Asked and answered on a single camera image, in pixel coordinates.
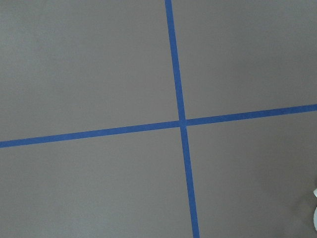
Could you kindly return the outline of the white cup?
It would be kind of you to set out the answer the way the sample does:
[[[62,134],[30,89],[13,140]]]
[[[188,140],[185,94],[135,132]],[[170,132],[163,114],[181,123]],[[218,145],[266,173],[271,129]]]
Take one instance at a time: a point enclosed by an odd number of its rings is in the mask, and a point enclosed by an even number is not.
[[[317,198],[317,188],[313,191],[314,196]],[[314,215],[313,215],[313,224],[314,224],[314,228],[317,231],[317,206],[315,208],[314,211]]]

